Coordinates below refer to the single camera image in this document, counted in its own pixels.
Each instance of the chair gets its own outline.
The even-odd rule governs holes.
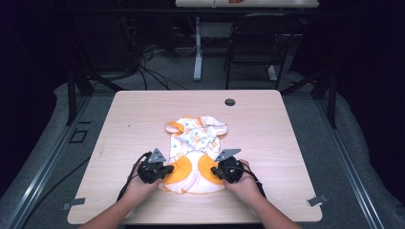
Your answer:
[[[230,64],[280,65],[275,89],[278,89],[290,38],[298,29],[298,19],[291,15],[250,13],[232,25],[226,52],[226,89],[229,86]]]

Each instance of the person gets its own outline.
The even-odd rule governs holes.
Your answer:
[[[248,162],[245,160],[241,160],[241,162],[247,169]],[[117,228],[131,210],[142,203],[150,192],[158,188],[161,179],[152,184],[144,183],[137,176],[137,170],[138,167],[134,172],[135,177],[130,181],[122,198],[79,228]],[[243,173],[241,179],[236,183],[224,180],[224,186],[254,210],[266,229],[301,228],[263,197],[252,175]]]

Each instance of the orange circle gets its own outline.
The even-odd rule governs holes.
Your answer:
[[[162,181],[163,183],[171,184],[179,182],[188,177],[188,175],[191,173],[191,161],[186,156],[182,156],[180,159],[176,160],[170,165],[173,165],[175,168],[171,174],[166,175]]]
[[[208,155],[203,155],[199,160],[199,170],[202,176],[213,183],[223,184],[223,181],[211,172],[211,168],[217,166],[218,162],[215,162]]]

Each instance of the tape piece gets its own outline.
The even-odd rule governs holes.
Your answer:
[[[69,203],[63,203],[60,207],[61,211],[68,211],[71,209],[72,206],[84,204],[86,198],[75,198]]]
[[[313,207],[313,206],[316,206],[316,205],[322,205],[324,202],[326,202],[328,200],[329,199],[324,194],[324,195],[319,196],[319,197],[315,197],[315,198],[312,198],[312,199],[307,199],[307,203],[309,204],[309,206]]]

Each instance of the wooden table top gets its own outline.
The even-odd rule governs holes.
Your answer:
[[[234,106],[225,105],[234,99]],[[106,117],[75,198],[68,221],[82,224],[116,202],[133,164],[159,148],[169,158],[167,121],[184,115],[213,116],[226,123],[222,149],[240,148],[267,198],[294,221],[318,221],[319,206],[288,114],[277,91],[119,92]],[[227,190],[207,195],[178,195],[155,190],[124,220],[125,224],[215,224],[260,222]]]
[[[229,3],[228,0],[176,0],[177,7],[188,8],[317,8],[318,0],[244,0]]]

